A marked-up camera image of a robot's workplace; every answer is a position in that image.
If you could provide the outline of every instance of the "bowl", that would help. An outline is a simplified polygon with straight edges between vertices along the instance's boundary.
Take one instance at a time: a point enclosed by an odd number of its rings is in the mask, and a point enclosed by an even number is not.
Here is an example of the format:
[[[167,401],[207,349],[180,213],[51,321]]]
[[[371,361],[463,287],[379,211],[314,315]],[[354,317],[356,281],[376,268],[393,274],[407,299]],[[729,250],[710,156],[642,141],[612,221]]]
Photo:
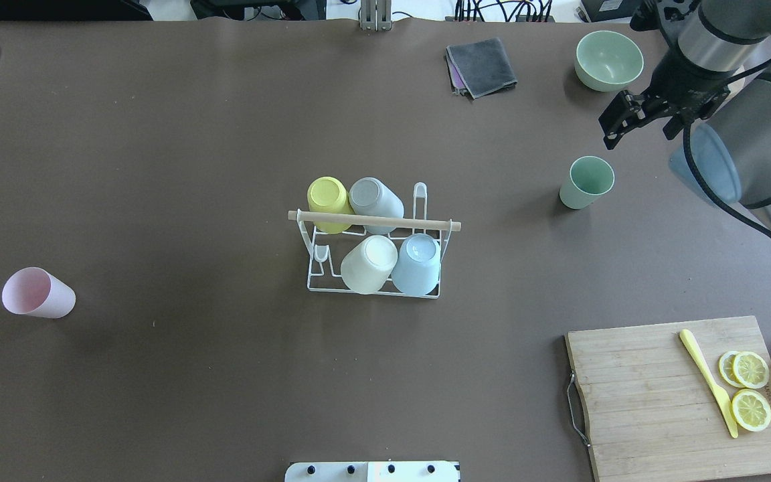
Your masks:
[[[576,46],[576,75],[588,88],[600,92],[626,88],[643,68],[642,51],[617,31],[591,31]]]

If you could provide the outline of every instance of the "folded gray cloth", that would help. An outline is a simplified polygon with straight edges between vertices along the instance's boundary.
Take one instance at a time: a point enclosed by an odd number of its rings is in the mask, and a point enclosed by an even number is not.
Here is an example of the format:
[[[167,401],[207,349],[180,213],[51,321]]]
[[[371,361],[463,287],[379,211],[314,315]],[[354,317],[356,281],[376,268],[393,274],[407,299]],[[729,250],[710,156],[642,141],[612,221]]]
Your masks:
[[[447,46],[445,50],[472,98],[517,85],[517,76],[498,37],[473,44]]]

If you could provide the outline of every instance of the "wooden handle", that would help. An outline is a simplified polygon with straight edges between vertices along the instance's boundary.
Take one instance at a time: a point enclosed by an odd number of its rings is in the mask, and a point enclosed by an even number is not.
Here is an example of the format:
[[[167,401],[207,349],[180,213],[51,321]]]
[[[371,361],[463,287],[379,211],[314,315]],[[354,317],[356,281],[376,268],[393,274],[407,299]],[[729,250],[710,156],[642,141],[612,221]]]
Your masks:
[[[707,367],[707,360],[704,359],[704,354],[695,336],[688,329],[683,329],[680,331],[680,339],[683,341],[683,347],[686,347],[686,351],[689,352],[689,356],[695,360],[698,370],[701,370],[701,375],[707,380],[707,385],[712,388],[715,385],[715,380],[713,380],[713,374],[710,373],[709,367]]]
[[[299,211],[302,222],[324,222],[352,224],[359,226],[394,226],[395,228],[429,229],[436,231],[460,231],[460,222],[437,222],[436,220],[408,220],[405,218],[383,218],[379,216],[360,216],[360,214],[331,214]],[[297,211],[287,211],[287,219],[294,222]]]

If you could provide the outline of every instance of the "pink cup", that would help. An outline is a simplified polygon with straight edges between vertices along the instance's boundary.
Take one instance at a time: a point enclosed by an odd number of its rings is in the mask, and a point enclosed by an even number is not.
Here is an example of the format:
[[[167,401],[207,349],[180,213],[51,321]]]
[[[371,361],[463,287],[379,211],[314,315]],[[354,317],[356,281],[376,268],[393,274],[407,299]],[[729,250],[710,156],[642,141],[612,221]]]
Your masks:
[[[61,318],[76,304],[76,293],[40,268],[22,268],[2,289],[2,304],[15,315]]]

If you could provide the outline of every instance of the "knife handle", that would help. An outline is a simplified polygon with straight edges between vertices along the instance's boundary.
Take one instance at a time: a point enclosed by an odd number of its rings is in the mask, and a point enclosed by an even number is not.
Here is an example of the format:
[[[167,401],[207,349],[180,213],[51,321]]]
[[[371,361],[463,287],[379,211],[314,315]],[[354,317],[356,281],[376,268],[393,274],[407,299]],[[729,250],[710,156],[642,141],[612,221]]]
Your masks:
[[[688,329],[680,330],[680,339],[683,341],[683,347],[686,347],[686,351],[688,351],[692,359],[695,360],[695,364],[697,364],[698,370],[701,370],[701,375],[707,380],[707,384],[711,387],[715,385],[713,374],[710,373],[709,368],[707,368],[707,360],[704,359],[701,347],[698,346],[698,342],[695,339],[695,336],[692,335],[692,332]]]

